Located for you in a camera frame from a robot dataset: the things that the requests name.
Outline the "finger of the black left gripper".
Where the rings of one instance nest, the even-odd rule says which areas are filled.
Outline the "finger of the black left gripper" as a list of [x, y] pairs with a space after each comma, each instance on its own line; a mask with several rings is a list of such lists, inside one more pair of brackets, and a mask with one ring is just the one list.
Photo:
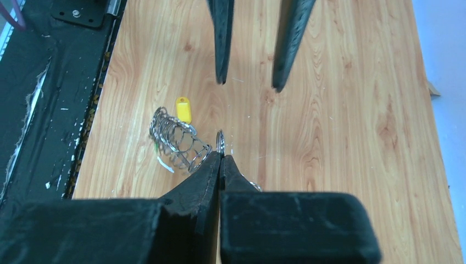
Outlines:
[[214, 28], [215, 74], [218, 84], [224, 85], [231, 52], [234, 0], [207, 0]]
[[272, 87], [280, 93], [290, 76], [315, 0], [281, 1], [272, 69]]

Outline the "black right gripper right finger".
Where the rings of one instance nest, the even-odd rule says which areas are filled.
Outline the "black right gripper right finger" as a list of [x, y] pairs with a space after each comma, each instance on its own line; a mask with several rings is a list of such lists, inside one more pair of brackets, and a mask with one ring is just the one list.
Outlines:
[[220, 165], [222, 263], [380, 263], [368, 213], [344, 192], [261, 192]]

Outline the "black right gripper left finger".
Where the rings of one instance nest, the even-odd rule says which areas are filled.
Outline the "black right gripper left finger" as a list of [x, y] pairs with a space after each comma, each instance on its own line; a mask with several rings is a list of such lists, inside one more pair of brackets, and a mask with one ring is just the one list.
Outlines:
[[28, 203], [1, 232], [1, 263], [214, 263], [220, 161], [157, 199]]

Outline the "key with yellow tag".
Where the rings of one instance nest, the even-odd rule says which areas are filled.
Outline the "key with yellow tag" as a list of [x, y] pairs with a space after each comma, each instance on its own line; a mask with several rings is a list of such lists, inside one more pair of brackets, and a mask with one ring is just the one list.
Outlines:
[[178, 97], [175, 102], [175, 107], [178, 120], [186, 124], [191, 124], [192, 113], [190, 100], [187, 97]]

